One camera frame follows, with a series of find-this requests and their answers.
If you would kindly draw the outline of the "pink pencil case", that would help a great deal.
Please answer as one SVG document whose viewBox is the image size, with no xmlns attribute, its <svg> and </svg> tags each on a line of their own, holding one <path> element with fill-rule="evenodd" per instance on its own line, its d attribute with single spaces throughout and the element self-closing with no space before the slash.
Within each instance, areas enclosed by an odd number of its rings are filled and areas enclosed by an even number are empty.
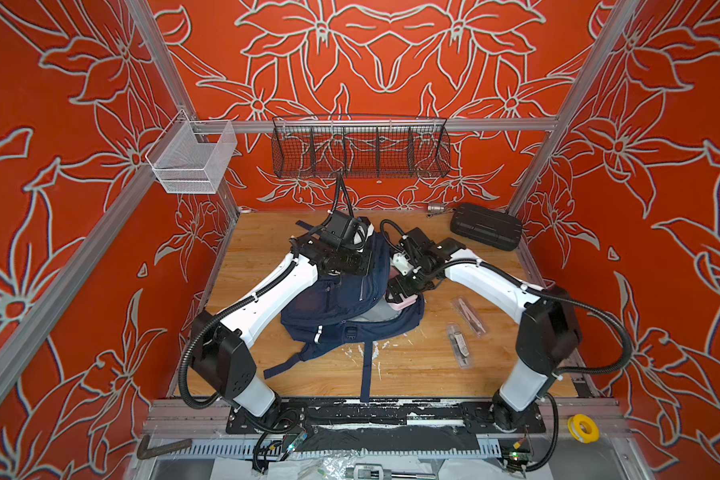
<svg viewBox="0 0 720 480">
<path fill-rule="evenodd" d="M 385 299 L 393 309 L 402 310 L 417 300 L 419 288 L 416 277 L 415 270 L 403 273 L 394 265 L 390 266 Z"/>
</svg>

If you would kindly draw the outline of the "navy blue student backpack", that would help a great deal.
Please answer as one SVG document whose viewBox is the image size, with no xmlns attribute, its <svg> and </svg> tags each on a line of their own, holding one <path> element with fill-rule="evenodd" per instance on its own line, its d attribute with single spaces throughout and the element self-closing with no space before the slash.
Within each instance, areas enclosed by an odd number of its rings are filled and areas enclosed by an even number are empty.
<svg viewBox="0 0 720 480">
<path fill-rule="evenodd" d="M 374 344 L 417 328 L 426 308 L 421 295 L 402 310 L 395 310 L 386 302 L 391 249 L 380 233 L 374 233 L 371 242 L 373 263 L 367 275 L 320 277 L 281 311 L 281 324 L 303 348 L 285 362 L 265 370 L 266 379 L 343 345 L 361 344 L 364 357 L 360 399 L 370 400 Z"/>
</svg>

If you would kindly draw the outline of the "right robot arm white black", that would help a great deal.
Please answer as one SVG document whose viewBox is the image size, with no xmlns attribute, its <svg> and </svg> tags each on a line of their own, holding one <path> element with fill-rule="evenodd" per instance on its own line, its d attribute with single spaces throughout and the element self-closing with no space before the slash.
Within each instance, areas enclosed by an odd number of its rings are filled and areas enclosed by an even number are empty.
<svg viewBox="0 0 720 480">
<path fill-rule="evenodd" d="M 566 374 L 605 375 L 624 369 L 634 352 L 626 328 L 614 316 L 575 300 L 560 287 L 543 288 L 525 282 L 480 258 L 454 238 L 432 241 L 419 228 L 407 232 L 384 219 L 380 234 L 391 248 L 391 266 L 398 274 L 388 293 L 394 301 L 420 295 L 450 280 L 479 294 L 517 324 L 517 361 L 492 399 L 496 427 L 516 430 L 532 404 Z M 606 323 L 617 335 L 621 353 L 600 367 L 564 366 L 577 350 L 582 332 L 575 310 L 583 309 Z"/>
</svg>

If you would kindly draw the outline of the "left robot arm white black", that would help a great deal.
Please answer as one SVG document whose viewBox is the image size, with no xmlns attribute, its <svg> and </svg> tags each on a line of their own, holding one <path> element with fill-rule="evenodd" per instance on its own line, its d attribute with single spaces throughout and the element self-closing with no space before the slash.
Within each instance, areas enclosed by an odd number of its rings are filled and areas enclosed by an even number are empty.
<svg viewBox="0 0 720 480">
<path fill-rule="evenodd" d="M 203 410 L 223 399 L 255 418 L 268 416 L 278 396 L 257 375 L 251 348 L 283 308 L 321 275 L 369 274 L 372 235 L 372 223 L 354 215 L 345 180 L 337 175 L 327 217 L 291 237 L 282 262 L 246 296 L 214 315 L 202 311 L 196 318 L 200 330 L 190 336 L 178 366 L 185 405 Z"/>
</svg>

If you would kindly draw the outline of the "black hard case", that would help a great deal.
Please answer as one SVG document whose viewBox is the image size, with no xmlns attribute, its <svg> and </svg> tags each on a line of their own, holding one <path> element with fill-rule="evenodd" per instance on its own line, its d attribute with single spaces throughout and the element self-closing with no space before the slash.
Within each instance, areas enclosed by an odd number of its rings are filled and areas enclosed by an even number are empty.
<svg viewBox="0 0 720 480">
<path fill-rule="evenodd" d="M 522 222 L 507 213 L 463 203 L 455 208 L 450 230 L 462 237 L 503 251 L 515 250 L 523 233 Z"/>
</svg>

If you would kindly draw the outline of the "clear plastic pen box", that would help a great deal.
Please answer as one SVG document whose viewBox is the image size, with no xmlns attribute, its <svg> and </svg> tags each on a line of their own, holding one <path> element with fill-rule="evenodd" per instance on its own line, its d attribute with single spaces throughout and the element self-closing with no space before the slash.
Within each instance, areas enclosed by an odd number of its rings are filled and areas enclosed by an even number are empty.
<svg viewBox="0 0 720 480">
<path fill-rule="evenodd" d="M 468 369 L 472 366 L 472 358 L 466 342 L 466 339 L 455 324 L 447 326 L 447 336 L 458 366 L 461 369 Z"/>
</svg>

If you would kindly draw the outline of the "yellow tape roll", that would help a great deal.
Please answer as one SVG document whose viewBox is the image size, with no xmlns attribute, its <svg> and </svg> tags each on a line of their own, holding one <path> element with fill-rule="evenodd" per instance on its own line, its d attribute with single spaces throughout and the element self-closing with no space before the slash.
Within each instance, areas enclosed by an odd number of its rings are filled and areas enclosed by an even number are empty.
<svg viewBox="0 0 720 480">
<path fill-rule="evenodd" d="M 598 425 L 587 415 L 573 415 L 567 421 L 567 428 L 572 437 L 580 443 L 589 444 L 600 439 Z"/>
</svg>

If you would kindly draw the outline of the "dark metal hex key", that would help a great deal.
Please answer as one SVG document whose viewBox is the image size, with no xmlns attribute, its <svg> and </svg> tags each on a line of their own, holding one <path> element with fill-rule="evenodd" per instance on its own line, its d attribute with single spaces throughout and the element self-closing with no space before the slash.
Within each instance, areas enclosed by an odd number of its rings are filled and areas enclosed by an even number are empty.
<svg viewBox="0 0 720 480">
<path fill-rule="evenodd" d="M 174 454 L 190 448 L 193 445 L 192 439 L 182 439 L 167 444 L 152 446 L 151 436 L 145 434 L 140 440 L 136 449 L 136 459 L 143 461 L 163 455 Z"/>
</svg>

